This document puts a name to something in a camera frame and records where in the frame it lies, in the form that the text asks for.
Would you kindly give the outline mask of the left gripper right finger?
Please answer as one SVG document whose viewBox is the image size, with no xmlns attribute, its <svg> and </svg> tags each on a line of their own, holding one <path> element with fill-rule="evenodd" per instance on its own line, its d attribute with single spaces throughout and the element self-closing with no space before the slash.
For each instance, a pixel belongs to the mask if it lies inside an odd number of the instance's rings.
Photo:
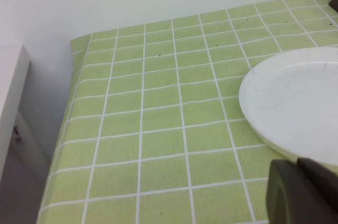
<svg viewBox="0 0 338 224">
<path fill-rule="evenodd" d="M 337 200 L 337 174 L 310 158 L 300 157 L 296 163 L 325 200 Z"/>
</svg>

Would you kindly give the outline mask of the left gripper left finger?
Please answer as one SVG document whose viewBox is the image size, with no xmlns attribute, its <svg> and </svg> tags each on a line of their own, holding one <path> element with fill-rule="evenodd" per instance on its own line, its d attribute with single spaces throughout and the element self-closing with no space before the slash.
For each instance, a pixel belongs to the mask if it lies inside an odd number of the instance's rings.
<svg viewBox="0 0 338 224">
<path fill-rule="evenodd" d="M 269 223 L 337 223 L 337 200 L 325 200 L 287 160 L 270 163 L 266 209 Z"/>
</svg>

